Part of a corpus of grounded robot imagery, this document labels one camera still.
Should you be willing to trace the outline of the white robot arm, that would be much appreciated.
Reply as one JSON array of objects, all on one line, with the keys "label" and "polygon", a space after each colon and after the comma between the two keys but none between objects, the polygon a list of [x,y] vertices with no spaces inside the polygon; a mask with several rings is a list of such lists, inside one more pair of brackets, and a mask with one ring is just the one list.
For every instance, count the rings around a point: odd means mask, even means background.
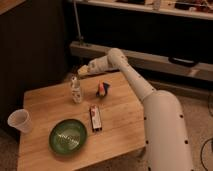
[{"label": "white robot arm", "polygon": [[195,171],[186,123],[178,98],[155,89],[128,62],[118,48],[78,69],[83,75],[118,69],[144,108],[147,164],[149,171]]}]

